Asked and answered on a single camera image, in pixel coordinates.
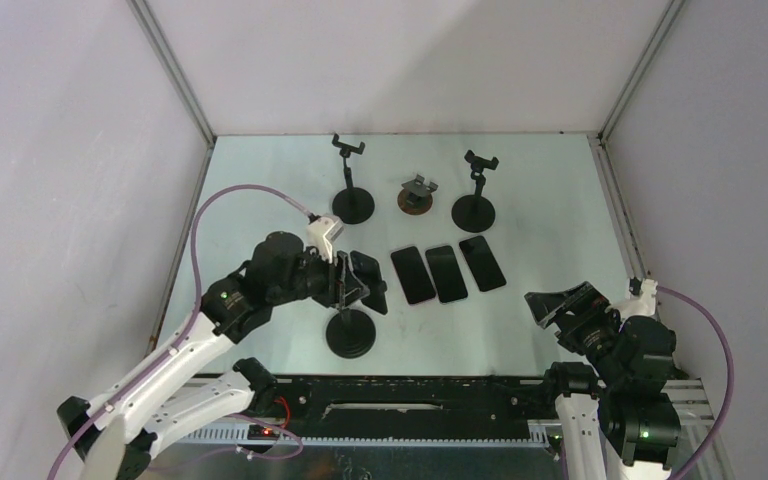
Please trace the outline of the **black phone pink case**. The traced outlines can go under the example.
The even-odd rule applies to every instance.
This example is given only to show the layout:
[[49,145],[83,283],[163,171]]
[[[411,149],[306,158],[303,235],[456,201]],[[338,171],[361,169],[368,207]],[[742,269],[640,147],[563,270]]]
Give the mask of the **black phone pink case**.
[[416,246],[396,250],[390,254],[406,302],[413,306],[437,297],[428,269]]

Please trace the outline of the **black smartphone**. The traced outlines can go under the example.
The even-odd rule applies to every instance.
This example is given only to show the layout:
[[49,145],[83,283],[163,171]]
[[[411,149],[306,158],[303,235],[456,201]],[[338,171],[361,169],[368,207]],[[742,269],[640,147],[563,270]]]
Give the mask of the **black smartphone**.
[[507,285],[507,280],[484,236],[473,236],[458,242],[458,247],[480,292]]

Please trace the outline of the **small teal phone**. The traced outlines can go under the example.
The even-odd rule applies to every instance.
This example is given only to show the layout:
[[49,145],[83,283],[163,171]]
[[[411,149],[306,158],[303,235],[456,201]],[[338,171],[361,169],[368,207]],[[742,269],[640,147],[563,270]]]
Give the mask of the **small teal phone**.
[[454,249],[450,245],[429,248],[426,261],[441,304],[449,304],[468,297],[466,284]]

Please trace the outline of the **black round-base phone stand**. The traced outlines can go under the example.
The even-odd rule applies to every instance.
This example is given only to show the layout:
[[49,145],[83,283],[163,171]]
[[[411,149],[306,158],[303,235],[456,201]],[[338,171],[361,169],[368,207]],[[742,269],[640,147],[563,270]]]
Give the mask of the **black round-base phone stand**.
[[470,165],[470,178],[475,183],[474,192],[457,199],[451,209],[451,218],[455,225],[469,233],[481,233],[488,230],[495,222],[496,211],[492,202],[483,195],[486,184],[486,170],[496,170],[499,159],[478,156],[473,150],[464,155]]

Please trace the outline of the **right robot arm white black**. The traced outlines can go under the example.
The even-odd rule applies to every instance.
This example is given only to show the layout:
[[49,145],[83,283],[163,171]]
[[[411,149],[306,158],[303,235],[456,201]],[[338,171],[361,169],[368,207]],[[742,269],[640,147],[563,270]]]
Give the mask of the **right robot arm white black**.
[[655,319],[658,284],[632,278],[613,303],[591,283],[524,296],[535,323],[556,326],[557,343],[584,357],[555,362],[541,392],[561,422],[560,455],[570,479],[667,479],[681,424],[665,393],[675,333]]

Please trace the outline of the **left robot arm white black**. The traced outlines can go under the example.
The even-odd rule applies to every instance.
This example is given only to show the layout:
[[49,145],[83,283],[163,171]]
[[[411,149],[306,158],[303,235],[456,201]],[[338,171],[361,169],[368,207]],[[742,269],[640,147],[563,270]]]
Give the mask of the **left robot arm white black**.
[[275,377],[255,358],[237,361],[200,390],[179,390],[204,366],[268,323],[274,309],[311,299],[339,316],[357,302],[383,313],[386,285],[378,262],[336,251],[321,236],[307,246],[273,232],[250,259],[198,294],[194,310],[161,346],[91,400],[72,396],[57,416],[87,473],[136,479],[169,446],[227,416],[264,416],[276,403]]

